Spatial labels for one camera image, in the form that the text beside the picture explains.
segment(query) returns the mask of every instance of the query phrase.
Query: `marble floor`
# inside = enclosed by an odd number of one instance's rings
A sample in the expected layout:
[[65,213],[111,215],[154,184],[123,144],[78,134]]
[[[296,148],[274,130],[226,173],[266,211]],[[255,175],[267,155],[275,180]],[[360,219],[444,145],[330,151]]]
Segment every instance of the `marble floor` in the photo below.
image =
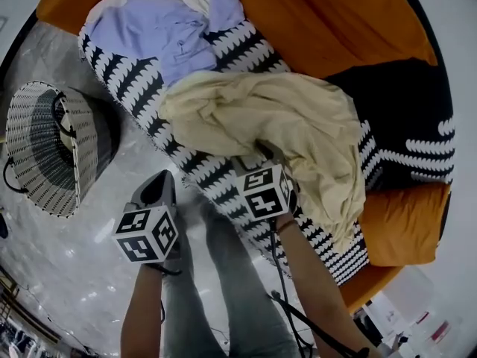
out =
[[[89,64],[80,59],[76,37],[38,23],[20,48],[4,82],[0,134],[4,134],[12,94],[25,82],[34,80],[65,84],[111,101]],[[196,287],[209,324],[227,350],[227,312],[207,250],[205,227],[193,204],[197,192],[193,186],[182,183],[176,166],[155,149],[125,112],[119,111],[119,151],[70,219],[42,212],[24,195],[11,192],[0,183],[0,206],[6,209],[4,216],[10,230],[7,239],[0,239],[0,264],[20,285],[29,287],[30,293],[21,290],[19,300],[57,331],[65,343],[80,348],[79,340],[100,355],[119,355],[121,325],[138,268],[129,264],[113,244],[113,222],[144,180],[162,169],[170,169],[176,178],[180,211],[186,214],[189,226]],[[6,159],[3,149],[0,168],[3,169]],[[12,172],[8,176],[14,179]],[[279,289],[276,268],[253,246],[246,241],[244,244],[265,288]],[[289,279],[286,286],[291,303],[298,306]],[[312,341],[304,324],[297,321],[296,326],[305,340]]]

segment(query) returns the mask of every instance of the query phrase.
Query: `gray pants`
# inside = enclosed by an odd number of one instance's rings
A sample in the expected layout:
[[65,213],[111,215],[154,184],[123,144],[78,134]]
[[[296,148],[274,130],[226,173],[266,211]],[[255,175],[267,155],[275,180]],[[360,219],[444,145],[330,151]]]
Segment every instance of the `gray pants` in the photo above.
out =
[[[295,358],[297,345],[253,267],[250,257],[225,217],[212,205],[204,205],[207,245],[217,268],[227,306],[230,329],[229,357]],[[169,269],[182,269],[177,277],[167,277],[165,290],[165,357],[225,358],[217,343],[194,285],[192,255],[181,233],[181,260],[168,261]]]

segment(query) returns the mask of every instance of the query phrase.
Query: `person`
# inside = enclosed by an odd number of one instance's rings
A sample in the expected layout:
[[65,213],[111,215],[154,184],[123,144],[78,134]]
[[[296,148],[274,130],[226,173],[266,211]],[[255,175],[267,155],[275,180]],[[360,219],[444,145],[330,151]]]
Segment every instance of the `person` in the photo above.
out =
[[[253,267],[236,229],[207,203],[201,207],[206,241],[217,268],[229,317],[229,357],[295,358],[297,344]],[[138,273],[121,332],[123,358],[157,358],[160,353],[162,286],[167,292],[164,356],[170,358],[224,358],[207,323],[194,285],[192,255],[179,216],[179,260],[166,260],[165,268],[181,269],[179,276],[143,265]],[[288,259],[292,280],[306,316],[321,330],[358,352],[369,348],[369,357],[381,355],[355,326],[338,286],[309,244],[292,214],[277,218],[277,233]],[[314,335],[320,357],[341,355]]]

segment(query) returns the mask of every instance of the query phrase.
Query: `clothing pile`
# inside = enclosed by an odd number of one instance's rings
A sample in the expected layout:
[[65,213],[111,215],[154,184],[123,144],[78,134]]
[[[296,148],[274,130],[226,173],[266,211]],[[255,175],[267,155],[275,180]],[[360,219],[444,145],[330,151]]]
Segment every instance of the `clothing pile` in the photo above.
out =
[[[244,12],[301,74],[216,71],[204,35],[237,26]],[[168,90],[157,110],[182,145],[226,157],[255,153],[258,139],[281,148],[303,213],[338,252],[365,201],[361,126],[353,98],[318,78],[409,58],[436,64],[406,0],[103,0],[86,32],[114,54],[158,59]]]

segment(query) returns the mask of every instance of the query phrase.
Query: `black and white patterned blanket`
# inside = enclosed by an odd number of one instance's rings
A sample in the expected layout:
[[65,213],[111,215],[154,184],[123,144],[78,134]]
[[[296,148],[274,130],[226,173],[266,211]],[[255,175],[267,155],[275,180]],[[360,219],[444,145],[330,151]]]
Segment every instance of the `black and white patterned blanket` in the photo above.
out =
[[[208,34],[206,39],[212,44],[218,58],[218,71],[227,72],[289,72],[289,67],[268,44],[265,38],[245,21],[237,27],[219,33]],[[183,170],[203,193],[213,201],[227,216],[247,234],[248,238],[263,252],[269,255],[270,240],[267,222],[251,221],[242,205],[235,187],[236,174],[229,159],[215,157],[203,152],[191,150],[178,144],[171,134],[171,126],[157,115],[157,102],[164,93],[162,78],[155,58],[132,60],[109,53],[95,46],[82,31],[79,45],[86,59],[95,70],[98,79],[107,87],[113,98],[121,104],[137,121],[139,126],[154,140],[160,150]],[[383,173],[386,164],[392,163],[404,167],[410,179],[450,179],[452,161],[441,160],[441,144],[420,140],[405,139],[407,154],[401,154],[400,148],[380,148],[379,139],[371,131],[367,110],[359,109],[362,136],[359,143],[361,167],[366,178],[367,189],[383,186]],[[452,118],[436,123],[441,135],[447,136],[449,144],[445,146],[446,155],[453,155]],[[415,153],[424,153],[426,158],[414,157]],[[339,285],[348,281],[357,271],[369,263],[366,245],[359,224],[354,225],[354,240],[348,250],[340,255],[333,250],[332,238],[299,210],[297,221],[310,244],[324,261]],[[278,241],[277,255],[286,267],[285,253]]]

